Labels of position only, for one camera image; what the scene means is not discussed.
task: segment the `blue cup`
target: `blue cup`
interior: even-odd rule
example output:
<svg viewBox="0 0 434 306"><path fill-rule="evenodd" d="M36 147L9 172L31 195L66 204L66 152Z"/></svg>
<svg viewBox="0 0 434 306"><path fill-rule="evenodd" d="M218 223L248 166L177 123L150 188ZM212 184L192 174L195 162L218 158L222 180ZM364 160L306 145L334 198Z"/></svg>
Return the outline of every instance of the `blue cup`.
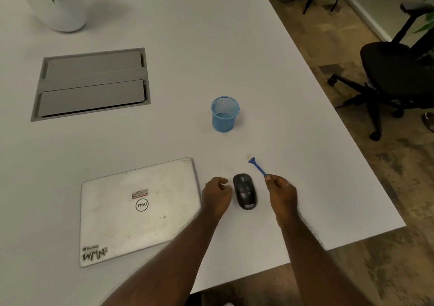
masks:
<svg viewBox="0 0 434 306"><path fill-rule="evenodd" d="M234 127L240 106L232 97L222 96L213 101L211 112L213 113L214 129L220 133L227 133Z"/></svg>

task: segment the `hand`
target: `hand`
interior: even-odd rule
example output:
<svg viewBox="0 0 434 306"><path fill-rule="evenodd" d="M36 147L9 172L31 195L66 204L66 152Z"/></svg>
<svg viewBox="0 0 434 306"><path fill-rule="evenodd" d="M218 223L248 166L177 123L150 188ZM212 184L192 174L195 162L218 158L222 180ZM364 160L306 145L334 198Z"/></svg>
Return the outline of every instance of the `hand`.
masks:
<svg viewBox="0 0 434 306"><path fill-rule="evenodd" d="M231 203L232 186L222 185L225 183L226 178L214 177L202 191L202 210L217 220L220 220Z"/></svg>
<svg viewBox="0 0 434 306"><path fill-rule="evenodd" d="M277 223L283 228L291 216L298 216L297 189L285 178L275 175L265 176L265 183Z"/></svg>

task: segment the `laptop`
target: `laptop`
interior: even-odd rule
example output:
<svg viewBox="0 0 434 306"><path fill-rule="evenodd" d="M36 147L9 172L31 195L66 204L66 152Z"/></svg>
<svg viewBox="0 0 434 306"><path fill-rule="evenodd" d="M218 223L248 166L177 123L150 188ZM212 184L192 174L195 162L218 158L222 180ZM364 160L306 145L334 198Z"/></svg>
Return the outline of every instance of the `laptop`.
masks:
<svg viewBox="0 0 434 306"><path fill-rule="evenodd" d="M199 209L191 158L85 181L80 267L170 241Z"/></svg>

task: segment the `black wireless mouse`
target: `black wireless mouse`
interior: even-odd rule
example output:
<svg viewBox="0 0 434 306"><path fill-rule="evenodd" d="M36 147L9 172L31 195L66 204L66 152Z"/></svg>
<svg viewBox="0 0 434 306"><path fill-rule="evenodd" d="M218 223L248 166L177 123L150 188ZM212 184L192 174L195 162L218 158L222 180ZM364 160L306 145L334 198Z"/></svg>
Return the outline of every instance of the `black wireless mouse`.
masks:
<svg viewBox="0 0 434 306"><path fill-rule="evenodd" d="M234 176L234 188L236 199L241 208L251 210L256 207L257 198L252 178L248 174Z"/></svg>

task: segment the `black office chair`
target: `black office chair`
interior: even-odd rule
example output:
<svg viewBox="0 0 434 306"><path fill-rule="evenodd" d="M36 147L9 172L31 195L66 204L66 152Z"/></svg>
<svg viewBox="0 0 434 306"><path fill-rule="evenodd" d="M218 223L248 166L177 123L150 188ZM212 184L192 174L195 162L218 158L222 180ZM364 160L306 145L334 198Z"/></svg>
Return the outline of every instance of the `black office chair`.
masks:
<svg viewBox="0 0 434 306"><path fill-rule="evenodd" d="M433 12L434 6L428 3L403 3L400 8L410 18L393 40L373 42L363 46L360 51L369 81L361 85L338 74L333 74L327 81L331 86L341 81L360 93L336 109L366 103L375 127L369 138L374 141L380 140L382 136L379 102L395 108L392 114L395 118L401 118L405 109L434 107L434 71L432 63L424 63L429 58L424 55L434 46L434 28L412 47L399 43L416 18Z"/></svg>

